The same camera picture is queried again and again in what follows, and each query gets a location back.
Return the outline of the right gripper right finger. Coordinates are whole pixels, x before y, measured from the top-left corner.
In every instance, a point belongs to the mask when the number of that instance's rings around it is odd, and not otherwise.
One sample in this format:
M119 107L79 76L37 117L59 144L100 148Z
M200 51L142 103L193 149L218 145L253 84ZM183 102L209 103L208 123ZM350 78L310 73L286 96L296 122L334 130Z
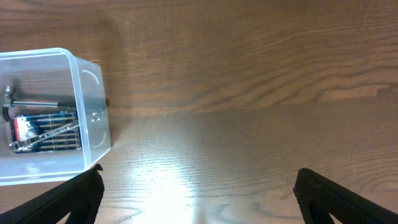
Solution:
M397 223L397 214L308 169L298 171L294 195L305 223Z

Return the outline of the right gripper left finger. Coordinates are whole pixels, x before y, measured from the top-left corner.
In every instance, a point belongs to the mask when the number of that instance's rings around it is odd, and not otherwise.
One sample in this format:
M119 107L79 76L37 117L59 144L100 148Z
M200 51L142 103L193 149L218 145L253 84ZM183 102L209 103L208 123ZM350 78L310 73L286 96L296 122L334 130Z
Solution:
M100 164L1 214L1 223L94 223L104 194Z

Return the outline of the small claw hammer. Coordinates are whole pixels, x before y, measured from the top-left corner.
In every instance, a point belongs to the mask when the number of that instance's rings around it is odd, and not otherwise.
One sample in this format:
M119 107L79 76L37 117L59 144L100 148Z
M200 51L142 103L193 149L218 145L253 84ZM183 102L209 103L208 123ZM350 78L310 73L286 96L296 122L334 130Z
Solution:
M78 94L75 91L73 95L31 95L32 100L17 100L14 98L16 87L12 85L4 85L1 90L1 119L7 123L10 122L11 117L9 115L9 108L15 106L28 106L38 108L56 108L62 111L76 111L76 99L79 97L84 98L82 94ZM102 97L87 98L90 105L85 106L84 109L87 111L98 112L103 118L104 122L109 122L106 107L108 105L108 99Z

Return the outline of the precision screwdriver set case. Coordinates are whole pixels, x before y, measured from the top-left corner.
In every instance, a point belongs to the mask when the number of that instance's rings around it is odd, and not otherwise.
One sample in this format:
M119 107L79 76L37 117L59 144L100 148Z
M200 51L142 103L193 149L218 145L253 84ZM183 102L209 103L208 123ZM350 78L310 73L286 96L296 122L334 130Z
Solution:
M12 141L24 141L34 136L49 132L78 120L74 112L58 112L55 114L25 115L11 119ZM31 147L30 152L13 152L15 154L25 154L47 151L69 151L81 148L81 137L79 127L54 136L42 142L38 142Z

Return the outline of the silver combination wrench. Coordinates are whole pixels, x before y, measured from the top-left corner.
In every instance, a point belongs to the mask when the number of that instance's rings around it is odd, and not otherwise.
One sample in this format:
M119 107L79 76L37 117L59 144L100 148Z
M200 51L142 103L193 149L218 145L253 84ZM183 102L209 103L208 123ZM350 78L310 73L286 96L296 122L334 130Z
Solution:
M32 138L26 139L24 141L14 141L10 143L10 150L12 152L30 152L31 147L33 147L34 144L37 144L38 142L42 142L44 140L47 140L49 138L52 138L54 136L58 136L61 133L71 131L72 129L75 129L80 126L79 120L75 120L71 123L67 123L64 126L61 126L59 128L53 129L49 132L34 136Z

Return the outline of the clear plastic container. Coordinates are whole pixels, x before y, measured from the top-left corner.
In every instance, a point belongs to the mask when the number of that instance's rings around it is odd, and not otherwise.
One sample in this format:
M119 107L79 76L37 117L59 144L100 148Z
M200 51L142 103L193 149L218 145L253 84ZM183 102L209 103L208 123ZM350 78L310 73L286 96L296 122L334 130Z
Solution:
M1 119L1 185L36 184L73 178L88 170L111 149L109 122L98 112L87 111L87 98L105 97L101 67L74 56L63 48L23 50L1 54L1 90L4 85L16 87L14 98L30 101L31 95L73 95L76 111L56 108L15 106L9 108L12 118L25 115L76 113L80 126L81 148L69 151L47 151L14 154L10 122Z

